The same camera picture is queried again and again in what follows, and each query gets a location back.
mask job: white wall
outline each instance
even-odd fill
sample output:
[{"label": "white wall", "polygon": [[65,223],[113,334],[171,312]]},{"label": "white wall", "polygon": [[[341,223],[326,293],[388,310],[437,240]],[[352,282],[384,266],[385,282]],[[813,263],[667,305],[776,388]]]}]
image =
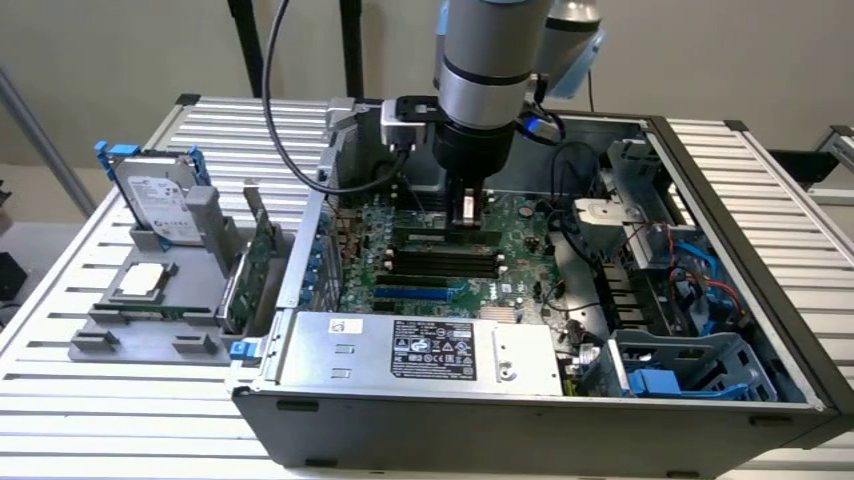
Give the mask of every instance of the white wall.
[{"label": "white wall", "polygon": [[[264,42],[277,2],[254,3]],[[369,96],[432,91],[437,3],[364,0]],[[736,118],[785,148],[854,123],[854,1],[598,5],[609,34],[593,69],[598,110]],[[337,2],[293,0],[282,28],[273,94],[341,95]],[[142,142],[178,93],[249,94],[225,0],[0,0],[0,61],[74,165],[93,164],[99,138]],[[3,111],[0,162],[39,162]]]}]

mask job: motherboard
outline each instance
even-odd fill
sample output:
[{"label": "motherboard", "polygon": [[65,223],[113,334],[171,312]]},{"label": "motherboard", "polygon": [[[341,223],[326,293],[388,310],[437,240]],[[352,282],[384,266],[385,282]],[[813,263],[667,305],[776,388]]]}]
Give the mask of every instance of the motherboard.
[{"label": "motherboard", "polygon": [[341,208],[340,312],[538,323],[558,329],[541,296],[558,282],[544,197],[488,192],[477,231],[444,230],[442,201],[394,188]]}]

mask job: black pole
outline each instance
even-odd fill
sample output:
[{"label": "black pole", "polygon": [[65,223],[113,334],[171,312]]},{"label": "black pole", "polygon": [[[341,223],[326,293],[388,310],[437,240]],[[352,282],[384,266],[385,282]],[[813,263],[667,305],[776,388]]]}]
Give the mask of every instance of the black pole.
[{"label": "black pole", "polygon": [[249,75],[252,96],[261,98],[261,72],[264,60],[261,56],[261,43],[257,40],[257,28],[254,26],[254,11],[252,0],[228,0],[228,10],[234,19],[237,37],[240,37],[240,50],[245,62],[245,72]]},{"label": "black pole", "polygon": [[337,0],[341,14],[341,43],[344,49],[344,78],[346,96],[364,98],[361,74],[361,0]]}]

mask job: power supply label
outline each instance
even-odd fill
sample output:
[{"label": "power supply label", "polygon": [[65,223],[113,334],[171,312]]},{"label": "power supply label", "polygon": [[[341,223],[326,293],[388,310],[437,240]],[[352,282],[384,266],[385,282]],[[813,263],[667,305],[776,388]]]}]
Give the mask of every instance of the power supply label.
[{"label": "power supply label", "polygon": [[390,374],[397,378],[476,380],[470,323],[394,320]]}]

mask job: blue connector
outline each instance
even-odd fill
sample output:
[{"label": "blue connector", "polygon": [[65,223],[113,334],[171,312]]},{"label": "blue connector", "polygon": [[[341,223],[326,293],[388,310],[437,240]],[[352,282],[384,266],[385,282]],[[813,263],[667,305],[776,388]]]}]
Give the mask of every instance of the blue connector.
[{"label": "blue connector", "polygon": [[230,344],[228,350],[228,357],[232,360],[250,360],[254,358],[254,352],[257,351],[257,343],[254,342],[234,342]]}]

